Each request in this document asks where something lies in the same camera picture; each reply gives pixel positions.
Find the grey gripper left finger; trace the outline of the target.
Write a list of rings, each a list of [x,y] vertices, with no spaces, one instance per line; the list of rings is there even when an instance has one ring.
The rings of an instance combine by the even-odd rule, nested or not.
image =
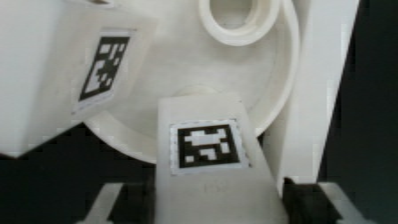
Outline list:
[[[76,224],[153,224],[151,189],[144,183],[107,183]]]

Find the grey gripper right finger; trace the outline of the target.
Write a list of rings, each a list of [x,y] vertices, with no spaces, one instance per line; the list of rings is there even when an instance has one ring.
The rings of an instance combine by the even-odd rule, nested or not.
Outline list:
[[[363,214],[334,183],[297,184],[284,178],[288,224],[363,224]]]

